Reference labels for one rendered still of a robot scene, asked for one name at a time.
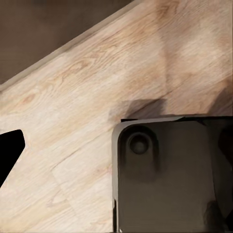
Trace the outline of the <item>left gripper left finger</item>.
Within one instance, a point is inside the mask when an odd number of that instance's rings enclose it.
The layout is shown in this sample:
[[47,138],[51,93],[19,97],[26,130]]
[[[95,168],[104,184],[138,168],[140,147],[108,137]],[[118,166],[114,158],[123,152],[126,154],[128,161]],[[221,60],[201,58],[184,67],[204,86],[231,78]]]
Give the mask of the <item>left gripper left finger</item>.
[[0,188],[25,148],[21,129],[0,134]]

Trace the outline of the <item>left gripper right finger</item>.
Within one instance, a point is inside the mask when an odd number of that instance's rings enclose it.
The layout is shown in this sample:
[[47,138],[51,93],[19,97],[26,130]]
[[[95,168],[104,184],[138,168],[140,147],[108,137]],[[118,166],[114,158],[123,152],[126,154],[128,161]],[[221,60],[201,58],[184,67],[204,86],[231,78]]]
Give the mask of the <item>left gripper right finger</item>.
[[233,168],[233,131],[222,129],[217,145]]

